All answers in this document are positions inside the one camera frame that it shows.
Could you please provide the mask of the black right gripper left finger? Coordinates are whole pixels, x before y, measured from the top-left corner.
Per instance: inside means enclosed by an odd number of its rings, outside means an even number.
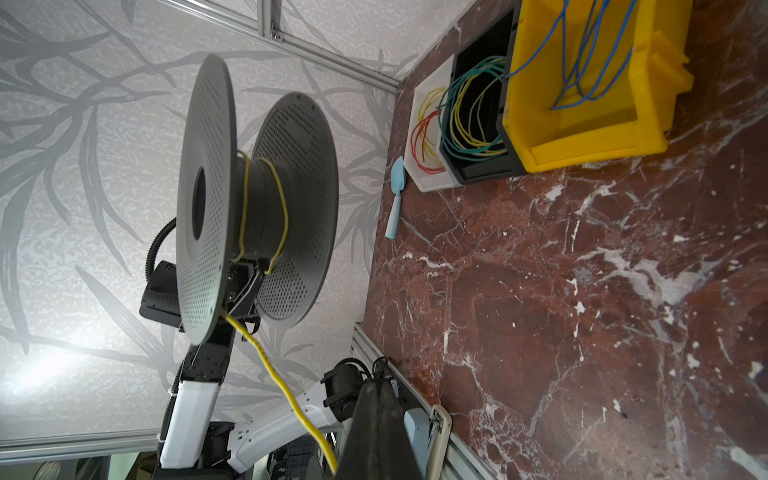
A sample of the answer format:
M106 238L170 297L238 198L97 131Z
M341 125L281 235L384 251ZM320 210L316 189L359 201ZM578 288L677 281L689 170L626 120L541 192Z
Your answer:
M334 479L379 478L379 407L383 384L383 379L374 379L363 385Z

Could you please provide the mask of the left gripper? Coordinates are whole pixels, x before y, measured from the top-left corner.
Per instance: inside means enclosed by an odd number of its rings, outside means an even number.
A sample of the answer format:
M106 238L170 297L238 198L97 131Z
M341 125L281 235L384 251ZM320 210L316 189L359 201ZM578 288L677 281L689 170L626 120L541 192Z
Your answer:
M235 320L259 327L261 316L256 300L264 281L261 262L234 262L230 265L224 297L224 309Z

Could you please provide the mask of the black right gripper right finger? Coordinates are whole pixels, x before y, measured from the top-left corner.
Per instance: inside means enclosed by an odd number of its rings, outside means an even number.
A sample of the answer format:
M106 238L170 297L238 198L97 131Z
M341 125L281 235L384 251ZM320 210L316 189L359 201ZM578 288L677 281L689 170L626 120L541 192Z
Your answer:
M404 426L404 411L389 380L380 386L380 478L423 478Z

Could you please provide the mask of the grey perforated spool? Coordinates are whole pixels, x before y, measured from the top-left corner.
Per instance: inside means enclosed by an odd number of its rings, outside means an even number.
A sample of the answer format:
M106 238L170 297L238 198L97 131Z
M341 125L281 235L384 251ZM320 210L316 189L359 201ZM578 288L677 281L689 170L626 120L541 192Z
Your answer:
M329 269L338 203L337 155L320 106L284 95L241 157L229 70L208 55L190 100L177 194L177 291L189 340L208 340L239 293L271 324L300 323Z

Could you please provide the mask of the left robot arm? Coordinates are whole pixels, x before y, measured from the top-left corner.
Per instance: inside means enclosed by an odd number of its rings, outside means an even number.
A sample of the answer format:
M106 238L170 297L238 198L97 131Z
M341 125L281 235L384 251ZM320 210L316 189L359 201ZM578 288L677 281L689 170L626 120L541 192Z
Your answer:
M217 320L211 337L189 348L170 390L158 437L157 479L240 478L262 456L303 436L318 442L328 463L336 460L323 437L326 427L353 416L368 368L352 358L341 360L312 388L289 396L284 408L257 422L234 424L211 419L228 370L234 338L251 343L262 320L298 323L319 294L333 250L336 223L313 216L293 220L274 268L237 264L228 315Z

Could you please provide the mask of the light blue toy shovel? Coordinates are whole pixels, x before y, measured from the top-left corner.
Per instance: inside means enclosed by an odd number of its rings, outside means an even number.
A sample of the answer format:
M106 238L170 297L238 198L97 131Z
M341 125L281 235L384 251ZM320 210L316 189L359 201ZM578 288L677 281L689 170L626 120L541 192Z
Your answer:
M390 209L385 237L394 240L397 234L400 209L402 202L402 192L406 184L406 172L404 168L404 157L400 156L395 160L390 171L390 187L394 194L393 203Z

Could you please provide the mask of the white plastic bin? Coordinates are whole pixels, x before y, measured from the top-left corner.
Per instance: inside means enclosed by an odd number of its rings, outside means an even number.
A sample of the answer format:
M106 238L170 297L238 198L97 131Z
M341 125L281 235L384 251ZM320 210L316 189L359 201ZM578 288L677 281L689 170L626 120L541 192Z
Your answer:
M442 132L438 125L438 104L452 78L451 55L416 86L413 94L404 168L421 192L460 186L440 151Z

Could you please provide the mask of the black plastic bin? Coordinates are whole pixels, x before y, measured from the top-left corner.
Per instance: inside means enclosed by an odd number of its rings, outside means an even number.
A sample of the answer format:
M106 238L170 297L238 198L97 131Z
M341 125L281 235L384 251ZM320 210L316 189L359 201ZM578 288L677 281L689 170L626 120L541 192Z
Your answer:
M439 103L440 151L462 184L526 173L502 125L519 9L509 8L455 55Z

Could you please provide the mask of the yellow plastic bin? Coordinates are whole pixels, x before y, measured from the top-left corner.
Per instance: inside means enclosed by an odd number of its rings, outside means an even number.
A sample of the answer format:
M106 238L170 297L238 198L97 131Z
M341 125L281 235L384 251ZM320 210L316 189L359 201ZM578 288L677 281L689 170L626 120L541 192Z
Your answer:
M530 173L661 153L694 77L690 1L524 1L502 125Z

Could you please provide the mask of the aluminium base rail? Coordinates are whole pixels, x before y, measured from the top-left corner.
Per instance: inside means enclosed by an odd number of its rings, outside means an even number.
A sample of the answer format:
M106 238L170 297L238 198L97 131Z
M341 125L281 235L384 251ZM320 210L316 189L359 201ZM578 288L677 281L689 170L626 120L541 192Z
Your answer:
M452 431L452 418L430 404L389 360L384 366L404 410L403 424L422 474L427 479L492 479L469 447Z

